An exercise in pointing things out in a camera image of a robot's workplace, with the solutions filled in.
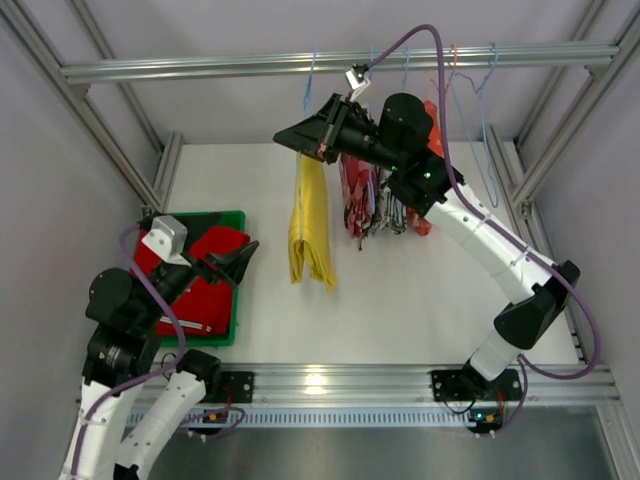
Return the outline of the red trousers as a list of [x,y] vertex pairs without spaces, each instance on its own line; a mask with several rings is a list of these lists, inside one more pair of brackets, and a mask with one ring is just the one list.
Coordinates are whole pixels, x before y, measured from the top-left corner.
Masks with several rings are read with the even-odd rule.
[[[189,252],[196,258],[203,259],[207,253],[230,253],[249,241],[250,237],[240,230],[214,225]],[[229,332],[232,304],[233,289],[225,282],[209,285],[204,279],[197,278],[190,289],[172,305],[172,310],[187,337],[204,337]]]

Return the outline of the yellow trousers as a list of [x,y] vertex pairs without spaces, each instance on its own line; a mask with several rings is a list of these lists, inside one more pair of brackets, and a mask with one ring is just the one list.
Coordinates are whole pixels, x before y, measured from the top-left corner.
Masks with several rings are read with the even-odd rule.
[[329,295],[337,285],[331,259],[327,183],[320,162],[298,153],[294,202],[288,230],[290,280],[303,281],[305,269],[310,278],[322,283]]

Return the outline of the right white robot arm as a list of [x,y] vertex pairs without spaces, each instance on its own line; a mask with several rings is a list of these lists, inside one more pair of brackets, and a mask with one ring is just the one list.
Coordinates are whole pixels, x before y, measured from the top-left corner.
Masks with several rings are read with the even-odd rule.
[[433,127],[424,104],[408,93],[389,96],[379,121],[359,103],[333,94],[316,114],[273,140],[319,162],[350,155],[389,171],[391,193],[443,229],[494,279],[508,304],[456,375],[470,397],[481,399],[561,314],[580,270],[571,261],[539,256],[493,219],[463,175],[429,147]]

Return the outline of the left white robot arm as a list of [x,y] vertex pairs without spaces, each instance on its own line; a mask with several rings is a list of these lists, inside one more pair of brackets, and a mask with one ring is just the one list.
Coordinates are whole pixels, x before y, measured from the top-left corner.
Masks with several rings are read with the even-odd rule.
[[236,291],[258,242],[239,211],[151,213],[120,235],[123,268],[98,274],[85,311],[96,324],[60,475],[145,479],[178,432],[220,438],[247,417],[253,382],[207,346],[233,337]]

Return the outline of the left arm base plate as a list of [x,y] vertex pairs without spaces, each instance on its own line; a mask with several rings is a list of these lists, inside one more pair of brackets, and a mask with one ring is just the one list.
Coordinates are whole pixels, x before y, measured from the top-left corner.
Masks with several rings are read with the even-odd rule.
[[252,371],[226,371],[215,393],[215,403],[251,404],[253,402],[255,373]]

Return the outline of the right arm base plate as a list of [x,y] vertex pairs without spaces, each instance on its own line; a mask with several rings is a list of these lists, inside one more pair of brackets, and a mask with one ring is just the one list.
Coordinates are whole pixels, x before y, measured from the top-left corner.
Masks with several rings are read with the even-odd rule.
[[438,369],[430,372],[436,402],[519,401],[523,388],[515,369],[503,371],[496,379],[486,380],[471,368]]

